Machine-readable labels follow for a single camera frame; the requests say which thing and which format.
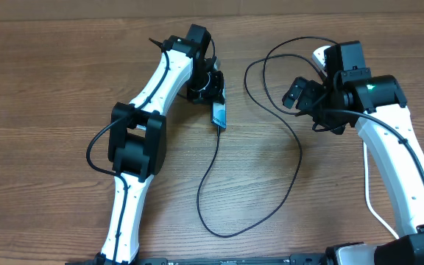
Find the Samsung Galaxy smartphone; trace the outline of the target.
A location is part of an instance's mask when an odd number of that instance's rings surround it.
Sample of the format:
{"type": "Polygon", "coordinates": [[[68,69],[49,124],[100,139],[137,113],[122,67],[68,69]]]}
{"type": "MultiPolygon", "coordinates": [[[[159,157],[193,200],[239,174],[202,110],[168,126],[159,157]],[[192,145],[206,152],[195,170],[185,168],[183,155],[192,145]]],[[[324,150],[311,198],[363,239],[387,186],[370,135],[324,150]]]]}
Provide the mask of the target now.
{"type": "Polygon", "coordinates": [[[227,128],[227,111],[225,98],[225,81],[219,83],[219,91],[217,98],[211,105],[211,123],[225,130],[227,128]]]}

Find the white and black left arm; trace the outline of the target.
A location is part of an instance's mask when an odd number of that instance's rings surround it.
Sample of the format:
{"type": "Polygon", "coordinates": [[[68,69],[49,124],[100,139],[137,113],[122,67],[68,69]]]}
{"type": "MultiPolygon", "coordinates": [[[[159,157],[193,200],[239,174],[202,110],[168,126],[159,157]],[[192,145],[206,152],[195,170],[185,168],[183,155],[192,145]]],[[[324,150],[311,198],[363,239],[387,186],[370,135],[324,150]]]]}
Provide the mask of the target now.
{"type": "Polygon", "coordinates": [[[181,88],[193,104],[211,106],[211,122],[226,128],[225,79],[216,56],[207,58],[210,32],[193,24],[184,38],[158,43],[158,67],[129,103],[116,103],[109,125],[108,160],[113,164],[115,196],[107,238],[93,264],[133,264],[139,252],[139,227],[146,193],[166,157],[166,114],[181,88]]]}

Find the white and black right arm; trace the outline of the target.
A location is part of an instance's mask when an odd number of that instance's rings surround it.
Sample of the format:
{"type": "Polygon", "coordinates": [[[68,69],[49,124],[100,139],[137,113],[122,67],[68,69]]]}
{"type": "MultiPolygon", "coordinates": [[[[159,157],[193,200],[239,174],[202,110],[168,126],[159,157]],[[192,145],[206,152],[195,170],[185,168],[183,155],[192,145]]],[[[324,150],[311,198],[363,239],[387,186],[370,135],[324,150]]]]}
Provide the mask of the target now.
{"type": "Polygon", "coordinates": [[[406,96],[392,75],[374,77],[361,43],[323,46],[312,54],[322,82],[298,77],[283,105],[312,117],[315,132],[356,129],[380,172],[395,215],[395,240],[328,247],[321,264],[424,264],[424,154],[406,96]]]}

